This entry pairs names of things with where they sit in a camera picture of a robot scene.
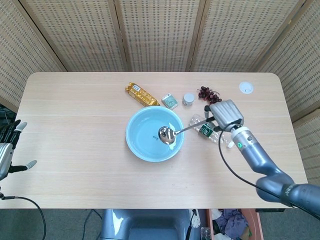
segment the grapes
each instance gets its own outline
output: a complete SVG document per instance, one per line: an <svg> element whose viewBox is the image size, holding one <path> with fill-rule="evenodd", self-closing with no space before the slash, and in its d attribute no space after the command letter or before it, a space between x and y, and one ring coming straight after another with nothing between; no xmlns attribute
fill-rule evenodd
<svg viewBox="0 0 320 240"><path fill-rule="evenodd" d="M210 104L215 104L222 101L222 99L218 97L220 93L211 90L209 87L201 86L201 88L198 90L200 91L198 93L199 98L208 101Z"/></svg>

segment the woven panel screen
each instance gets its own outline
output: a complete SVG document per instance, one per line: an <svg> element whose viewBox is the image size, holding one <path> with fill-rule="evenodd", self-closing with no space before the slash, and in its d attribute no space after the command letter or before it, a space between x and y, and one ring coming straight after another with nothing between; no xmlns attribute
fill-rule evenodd
<svg viewBox="0 0 320 240"><path fill-rule="evenodd" d="M11 0L0 0L0 23L0 96L10 105L6 107L16 110L32 73L64 69L52 58Z"/></svg>
<svg viewBox="0 0 320 240"><path fill-rule="evenodd" d="M293 124L309 183L320 186L320 109Z"/></svg>
<svg viewBox="0 0 320 240"><path fill-rule="evenodd" d="M298 0L212 0L194 72L247 72Z"/></svg>
<svg viewBox="0 0 320 240"><path fill-rule="evenodd" d="M293 121L320 107L320 0L314 0L261 72L281 80Z"/></svg>
<svg viewBox="0 0 320 240"><path fill-rule="evenodd" d="M68 71L124 71L107 0L21 2Z"/></svg>
<svg viewBox="0 0 320 240"><path fill-rule="evenodd" d="M199 0L121 0L133 71L184 72Z"/></svg>

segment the light blue bowl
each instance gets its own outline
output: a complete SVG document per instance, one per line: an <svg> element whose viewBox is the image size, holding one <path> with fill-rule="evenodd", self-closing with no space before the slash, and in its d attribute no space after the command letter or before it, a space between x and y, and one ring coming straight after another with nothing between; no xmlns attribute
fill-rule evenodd
<svg viewBox="0 0 320 240"><path fill-rule="evenodd" d="M159 128L169 126L173 130L184 128L180 118L163 106L149 106L134 114L125 130L125 139L130 150L148 162L162 162L179 152L184 142L184 132L176 136L171 145L164 144L158 136Z"/></svg>

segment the gold snack bag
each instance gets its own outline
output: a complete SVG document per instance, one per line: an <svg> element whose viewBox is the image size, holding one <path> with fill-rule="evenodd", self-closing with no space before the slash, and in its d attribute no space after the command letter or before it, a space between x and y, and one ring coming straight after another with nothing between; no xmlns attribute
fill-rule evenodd
<svg viewBox="0 0 320 240"><path fill-rule="evenodd" d="M125 90L143 106L160 106L158 101L134 82L130 82Z"/></svg>

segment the small white jar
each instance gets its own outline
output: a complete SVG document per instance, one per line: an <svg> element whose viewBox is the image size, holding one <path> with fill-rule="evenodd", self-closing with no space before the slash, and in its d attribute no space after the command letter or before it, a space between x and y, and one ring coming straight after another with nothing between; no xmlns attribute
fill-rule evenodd
<svg viewBox="0 0 320 240"><path fill-rule="evenodd" d="M186 94L183 96L182 103L183 103L183 105L185 105L185 106L191 106L192 103L194 102L194 100L195 100L195 96L194 96L192 93L186 93Z"/></svg>

